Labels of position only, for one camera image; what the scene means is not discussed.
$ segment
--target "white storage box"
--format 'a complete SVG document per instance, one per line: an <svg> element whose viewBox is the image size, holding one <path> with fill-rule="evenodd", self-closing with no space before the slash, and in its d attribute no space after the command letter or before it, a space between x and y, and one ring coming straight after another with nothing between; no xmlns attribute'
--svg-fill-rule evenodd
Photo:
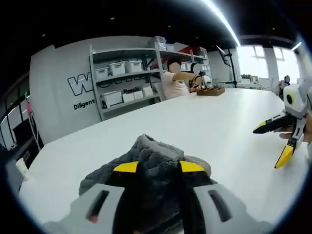
<svg viewBox="0 0 312 234"><path fill-rule="evenodd" d="M123 102L121 91L113 91L102 94L101 99L105 102L107 108Z"/></svg>
<svg viewBox="0 0 312 234"><path fill-rule="evenodd" d="M142 91L137 91L137 92L134 92L133 94L135 96L135 99L141 99L144 97Z"/></svg>
<svg viewBox="0 0 312 234"><path fill-rule="evenodd" d="M122 99L124 103L130 102L130 101L134 101L135 100L135 96L133 95L133 93L131 94L123 94L122 95Z"/></svg>
<svg viewBox="0 0 312 234"><path fill-rule="evenodd" d="M159 50L167 50L166 39L164 37L160 37L160 36L153 37L152 39L148 41L148 46L155 48L155 42Z"/></svg>
<svg viewBox="0 0 312 234"><path fill-rule="evenodd" d="M106 80L108 79L108 67L96 69L96 79L97 80Z"/></svg>
<svg viewBox="0 0 312 234"><path fill-rule="evenodd" d="M113 76L125 74L125 62L115 62L109 64L109 69L112 71Z"/></svg>
<svg viewBox="0 0 312 234"><path fill-rule="evenodd" d="M152 95L154 94L154 93L153 93L153 89L151 88L151 86L149 86L149 87L143 87L142 91L143 91L143 95L144 95L145 97L149 97L149 96L152 96Z"/></svg>
<svg viewBox="0 0 312 234"><path fill-rule="evenodd" d="M187 70L187 71L190 71L190 70L191 70L191 65L192 65L192 64L189 63L189 62L186 62L185 65L186 65L186 70Z"/></svg>
<svg viewBox="0 0 312 234"><path fill-rule="evenodd" d="M207 70L208 70L207 68L208 68L207 65L204 65L204 64L201 65L201 70L202 70L202 71L207 71Z"/></svg>
<svg viewBox="0 0 312 234"><path fill-rule="evenodd" d="M185 62L181 62L181 71L186 71L186 63Z"/></svg>
<svg viewBox="0 0 312 234"><path fill-rule="evenodd" d="M167 51L171 51L171 52L175 51L174 45L172 44L166 44L166 49Z"/></svg>
<svg viewBox="0 0 312 234"><path fill-rule="evenodd" d="M126 62L126 72L127 73L134 73L134 72L141 72L142 71L142 61L128 61Z"/></svg>

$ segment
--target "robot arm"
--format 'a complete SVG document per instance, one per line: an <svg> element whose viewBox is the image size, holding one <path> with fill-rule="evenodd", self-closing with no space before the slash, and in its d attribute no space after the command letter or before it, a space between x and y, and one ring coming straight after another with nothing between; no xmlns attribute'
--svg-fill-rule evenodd
<svg viewBox="0 0 312 234"><path fill-rule="evenodd" d="M306 83L286 86L283 92L285 109L273 118L262 122L253 131L255 134L263 134L293 125L292 137L284 147L275 168L284 166L290 160L295 150L301 145L306 126L305 116L308 113L308 108L310 108Z"/></svg>

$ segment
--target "potted plant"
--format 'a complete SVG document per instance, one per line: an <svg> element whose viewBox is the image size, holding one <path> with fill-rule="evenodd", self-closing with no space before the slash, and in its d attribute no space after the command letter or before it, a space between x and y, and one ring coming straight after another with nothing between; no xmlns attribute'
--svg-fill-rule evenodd
<svg viewBox="0 0 312 234"><path fill-rule="evenodd" d="M242 77L242 79L249 79L250 80L250 78L251 78L251 75L247 75L247 74L242 74L241 75L241 77Z"/></svg>

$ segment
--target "hand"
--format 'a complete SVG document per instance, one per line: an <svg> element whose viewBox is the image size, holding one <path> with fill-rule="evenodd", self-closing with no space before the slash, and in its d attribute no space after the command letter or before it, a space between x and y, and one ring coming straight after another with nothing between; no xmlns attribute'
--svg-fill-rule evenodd
<svg viewBox="0 0 312 234"><path fill-rule="evenodd" d="M307 114L306 122L307 122L306 130L304 133L303 141L310 144L312 142L312 116L310 114ZM285 127L279 131L279 132L284 132L284 133L281 133L279 136L283 139L289 139L292 137L292 131L293 131L293 126Z"/></svg>
<svg viewBox="0 0 312 234"><path fill-rule="evenodd" d="M190 88L191 93L196 92L197 91L197 86L193 86L192 88Z"/></svg>

